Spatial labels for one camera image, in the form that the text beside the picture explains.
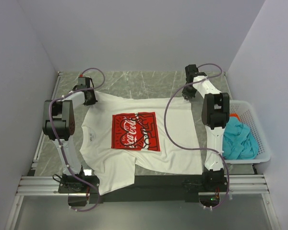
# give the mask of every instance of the white t-shirt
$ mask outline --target white t-shirt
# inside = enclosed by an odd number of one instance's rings
[[[202,174],[200,151],[176,147],[164,130],[169,98],[124,99],[95,92],[98,102],[84,122],[80,152],[100,180],[105,194],[134,183],[135,165],[175,174]],[[199,147],[190,102],[174,98],[167,115],[168,132],[178,144]]]

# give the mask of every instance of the gray floor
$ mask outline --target gray floor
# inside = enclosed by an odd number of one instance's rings
[[[80,72],[64,72],[59,77],[59,84],[56,96],[67,94],[77,83]],[[131,71],[131,72],[105,72],[106,82],[98,89],[98,91],[120,96],[124,98],[145,99],[145,98],[169,98],[180,86],[185,84],[185,74],[183,71],[166,71],[166,72],[149,72],[149,71]],[[85,76],[93,79],[95,86],[102,82],[101,74],[97,71],[88,72]],[[229,92],[226,77],[223,75],[218,78],[211,79],[211,82],[222,92]],[[192,103],[192,114],[195,123],[196,133],[201,147],[206,146],[207,136],[204,125],[201,121],[201,112],[203,106],[203,98],[197,94]],[[90,169],[83,160],[79,149],[82,144],[81,124],[86,115],[88,107],[80,106],[75,109],[76,130],[74,134],[74,143],[77,156],[80,159],[84,169]],[[206,152],[202,151],[202,162],[206,159]],[[229,165],[231,174],[253,174],[251,164]],[[35,176],[52,176],[53,174],[62,173],[62,163],[60,161],[57,150],[52,143],[45,137],[42,148],[39,153],[38,165]],[[136,166],[135,175],[154,175],[165,174],[144,169]]]
[[[114,202],[89,212],[68,209],[67,197],[26,196],[17,230],[270,230],[261,195],[233,195],[213,210],[183,201]]]

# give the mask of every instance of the gray wall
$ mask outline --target gray wall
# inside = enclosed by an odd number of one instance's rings
[[[18,0],[57,70],[228,70],[264,0]]]
[[[0,229],[27,173],[56,72],[16,0],[0,0]]]
[[[288,230],[288,0],[267,0],[229,68],[235,99],[253,104],[273,151],[264,172]]]

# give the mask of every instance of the red square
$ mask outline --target red square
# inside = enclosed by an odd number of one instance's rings
[[[111,148],[160,151],[156,114],[113,115]]]

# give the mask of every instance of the clothing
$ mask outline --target clothing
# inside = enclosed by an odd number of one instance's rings
[[[98,102],[82,124],[80,152],[100,179],[101,195],[133,184],[135,165],[163,173],[202,174],[200,151],[176,147],[165,133],[168,98],[134,100],[95,94]],[[167,126],[178,144],[199,147],[190,102],[172,100]]]
[[[251,160],[258,154],[258,143],[250,128],[236,117],[230,117],[223,137],[223,156],[226,160]]]

